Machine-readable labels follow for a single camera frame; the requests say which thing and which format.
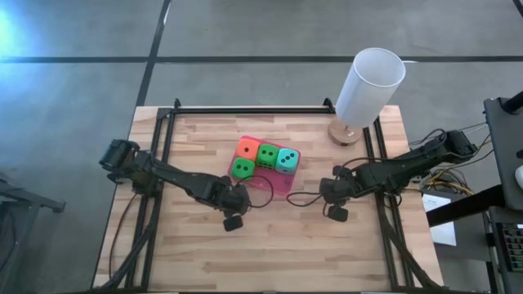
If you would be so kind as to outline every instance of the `wooden table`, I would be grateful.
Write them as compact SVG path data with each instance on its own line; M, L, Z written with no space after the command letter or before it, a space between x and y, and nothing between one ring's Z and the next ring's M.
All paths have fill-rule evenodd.
M129 140L139 143L142 149L150 147L156 112L156 107L136 109ZM386 106L380 118L389 157L407 152L399 107ZM317 192L320 179L329 177L335 164L367 156L363 138L349 147L330 141L326 130L331 119L332 114L178 114L169 163L185 171L225 175L238 139L250 135L300 150L302 160L293 191ZM379 154L373 130L372 136L375 154ZM268 196L250 188L249 193L253 203L263 203ZM95 286L108 279L110 245L132 195L130 185L117 188ZM311 196L297 201L304 203L307 199ZM132 244L138 203L135 200L123 222L114 249L113 270ZM274 201L263 209L252 209L244 216L242 229L227 233L220 212L166 185L150 291L389 290L374 196L351 200L346 205L347 223L324 217L323 205L319 201L300 208ZM409 250L430 277L442 284L419 193L403 194L400 214ZM401 276L397 252L395 260ZM140 267L136 274L141 276Z

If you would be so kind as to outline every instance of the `wooden base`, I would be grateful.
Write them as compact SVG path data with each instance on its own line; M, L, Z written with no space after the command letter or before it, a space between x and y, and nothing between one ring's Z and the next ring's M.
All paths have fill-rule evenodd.
M327 133L334 144L340 146L353 145L361 138L363 129L357 127L348 127L339 118L334 118L329 124Z

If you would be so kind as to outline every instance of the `white paper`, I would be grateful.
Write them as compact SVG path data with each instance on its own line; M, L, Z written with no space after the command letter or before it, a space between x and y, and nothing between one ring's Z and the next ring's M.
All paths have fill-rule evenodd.
M450 199L448 198L437 197L429 194L423 195L423 207L425 207L425 212L429 212L432 209L449 203ZM454 232L453 222L432 227L431 234L434 243L456 246L456 233Z

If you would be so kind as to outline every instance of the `white cylinder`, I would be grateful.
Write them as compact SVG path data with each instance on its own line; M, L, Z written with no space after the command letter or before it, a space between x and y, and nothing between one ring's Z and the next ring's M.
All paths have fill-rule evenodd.
M405 77L405 65L396 54L367 48L356 55L337 98L336 115L350 127L368 127Z

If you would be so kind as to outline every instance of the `green die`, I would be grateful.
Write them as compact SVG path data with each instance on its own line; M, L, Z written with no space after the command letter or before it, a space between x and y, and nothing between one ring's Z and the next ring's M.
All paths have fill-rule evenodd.
M252 176L254 174L254 161L245 158L236 158L232 163L230 173L232 176L240 179Z
M275 169L278 158L278 147L271 144L261 144L256 156L256 165L259 167Z

